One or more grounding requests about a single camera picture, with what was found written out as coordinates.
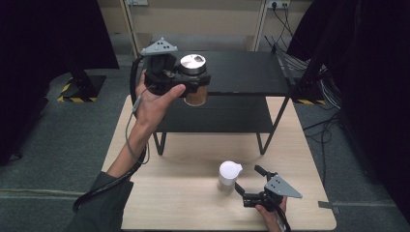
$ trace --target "black metal leg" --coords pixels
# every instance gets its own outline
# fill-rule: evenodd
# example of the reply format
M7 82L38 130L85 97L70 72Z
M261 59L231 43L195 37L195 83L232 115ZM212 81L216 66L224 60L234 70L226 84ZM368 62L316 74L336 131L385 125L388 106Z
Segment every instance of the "black metal leg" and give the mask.
M160 156L162 156L163 149L165 148L165 139L166 139L166 132L162 133L161 142L158 141L157 133L154 132L155 145L157 146L158 155L160 155Z
M280 118L281 118L281 116L283 115L284 109L286 108L287 103L289 102L289 99L290 99L290 95L288 95L288 96L286 96L286 97L284 98L283 103L282 103L282 105L281 105L281 107L280 107L280 110L279 110L277 119L275 120L274 124L272 125L271 132L269 133L269 136L268 136L268 139L267 139L266 142L265 142L265 145L262 144L262 139L261 139L261 137L260 137L260 133L258 132L258 133L256 134L257 143L258 143L258 145L259 145L260 155L265 155L266 150L268 150L269 144L271 143L272 137L274 136L275 130L276 130L277 127L278 127Z

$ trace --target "small black table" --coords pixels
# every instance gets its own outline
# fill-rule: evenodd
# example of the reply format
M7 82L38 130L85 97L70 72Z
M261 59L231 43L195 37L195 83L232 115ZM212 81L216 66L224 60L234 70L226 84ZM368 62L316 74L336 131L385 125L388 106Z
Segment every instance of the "small black table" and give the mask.
M168 132L255 132L260 154L264 155L295 86L280 51L177 51L172 54L178 60L188 54L204 56L211 83L208 100L203 105L189 106L183 99L171 104L154 133L158 153L163 154ZM268 96L285 97L274 123L266 103ZM161 141L157 132L161 132ZM260 133L269 134L265 145Z

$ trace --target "human hand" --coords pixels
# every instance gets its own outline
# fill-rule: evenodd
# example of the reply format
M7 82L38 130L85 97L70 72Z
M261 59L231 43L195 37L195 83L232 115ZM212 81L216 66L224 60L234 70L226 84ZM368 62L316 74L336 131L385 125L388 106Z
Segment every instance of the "human hand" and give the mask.
M180 84L174 86L166 94L157 96L147 90L148 86L145 86L144 81L145 70L142 71L139 84L135 89L137 96L142 95L142 100L136 112L135 125L140 131L143 130L150 136L161 122L166 109L184 93L186 87Z
M287 202L287 197L284 196L281 203L279 204L280 208L284 212L286 212L286 202ZM278 225L278 220L280 220L280 218L278 217L277 212L268 212L265 209L265 207L261 205L256 205L255 209L263 217L263 220L265 221L266 227L268 228L269 232L280 232L281 231Z

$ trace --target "gray carpet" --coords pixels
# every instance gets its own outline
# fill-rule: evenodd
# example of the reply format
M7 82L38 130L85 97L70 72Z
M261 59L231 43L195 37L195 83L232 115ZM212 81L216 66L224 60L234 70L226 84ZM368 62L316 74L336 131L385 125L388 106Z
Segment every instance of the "gray carpet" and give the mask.
M112 36L121 69L89 72L107 76L96 102L58 102L67 74L50 83L49 103L21 147L23 158L0 167L0 231L61 231L70 221L74 200L91 186L102 168L129 94L131 47L121 38ZM229 43L229 48L243 49L240 42L222 41ZM188 46L191 41L184 39L184 43ZM214 43L208 45L224 47L219 41ZM337 112L328 103L295 104L295 108L304 128ZM328 141L324 153L315 141L320 140L322 130L322 125L314 127L306 130L306 135L318 133L307 137L307 142L322 179L326 168L324 185L334 204L335 231L410 231L383 186L373 184L362 169L337 121L324 134Z

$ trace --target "gray bracket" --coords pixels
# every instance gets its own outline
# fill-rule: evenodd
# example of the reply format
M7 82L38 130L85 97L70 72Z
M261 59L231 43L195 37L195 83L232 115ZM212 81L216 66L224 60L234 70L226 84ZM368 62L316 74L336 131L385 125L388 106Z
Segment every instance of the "gray bracket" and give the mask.
M302 198L302 195L285 182L278 174L271 178L265 188L282 196Z
M149 55L166 54L166 53L170 53L170 52L177 51L177 50L178 50L177 46L174 46L171 43L168 43L163 38L161 38L157 42L152 43L151 45L145 48L142 48L140 53L143 56L149 56Z

